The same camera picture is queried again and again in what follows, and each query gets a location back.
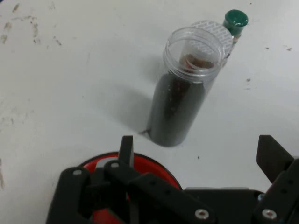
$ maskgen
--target clear plastic tube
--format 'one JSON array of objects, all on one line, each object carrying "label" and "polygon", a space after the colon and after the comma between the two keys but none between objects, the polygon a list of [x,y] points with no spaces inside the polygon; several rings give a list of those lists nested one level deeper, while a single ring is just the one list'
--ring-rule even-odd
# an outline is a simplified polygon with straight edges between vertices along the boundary
[{"label": "clear plastic tube", "polygon": [[217,37],[202,29],[188,27],[171,34],[148,122],[155,143],[170,147],[185,139],[224,55]]}]

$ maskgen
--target green bottle cap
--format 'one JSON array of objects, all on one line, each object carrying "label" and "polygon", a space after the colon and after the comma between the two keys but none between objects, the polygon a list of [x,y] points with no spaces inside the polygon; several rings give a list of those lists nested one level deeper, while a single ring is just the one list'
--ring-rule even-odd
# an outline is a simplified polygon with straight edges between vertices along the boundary
[{"label": "green bottle cap", "polygon": [[248,16],[240,10],[230,10],[225,14],[223,26],[229,30],[231,35],[235,36],[242,32],[248,23]]}]

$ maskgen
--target white table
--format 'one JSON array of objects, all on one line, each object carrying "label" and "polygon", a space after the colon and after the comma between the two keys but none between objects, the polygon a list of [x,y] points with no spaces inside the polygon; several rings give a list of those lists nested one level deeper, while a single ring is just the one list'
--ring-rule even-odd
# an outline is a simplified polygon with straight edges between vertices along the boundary
[{"label": "white table", "polygon": [[[234,8],[249,25],[185,142],[163,148],[139,135],[170,33]],[[44,223],[60,172],[118,150],[123,135],[183,188],[266,191],[258,136],[299,154],[298,9],[297,0],[4,0],[0,223]]]}]

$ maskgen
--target screw head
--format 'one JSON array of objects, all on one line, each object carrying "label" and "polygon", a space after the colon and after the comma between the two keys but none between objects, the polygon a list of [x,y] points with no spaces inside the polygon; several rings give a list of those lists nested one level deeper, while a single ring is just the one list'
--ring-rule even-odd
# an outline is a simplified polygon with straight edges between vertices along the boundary
[{"label": "screw head", "polygon": [[112,168],[118,168],[120,165],[117,162],[111,163]]},{"label": "screw head", "polygon": [[73,172],[73,175],[77,176],[77,175],[81,175],[82,174],[82,170],[80,169],[76,169],[74,172]]},{"label": "screw head", "polygon": [[209,212],[208,212],[207,210],[205,210],[205,209],[197,209],[197,210],[195,211],[195,216],[196,216],[196,218],[198,218],[198,219],[207,219],[207,218],[209,218],[210,214],[209,214]]},{"label": "screw head", "polygon": [[264,209],[264,210],[262,211],[262,215],[263,215],[265,218],[267,218],[267,219],[271,219],[271,220],[276,219],[276,217],[277,217],[276,212],[273,211],[273,210],[271,210],[271,209]]},{"label": "screw head", "polygon": [[265,196],[265,194],[260,194],[260,195],[258,195],[257,196],[257,200],[258,201],[261,201],[262,200],[262,198]]}]

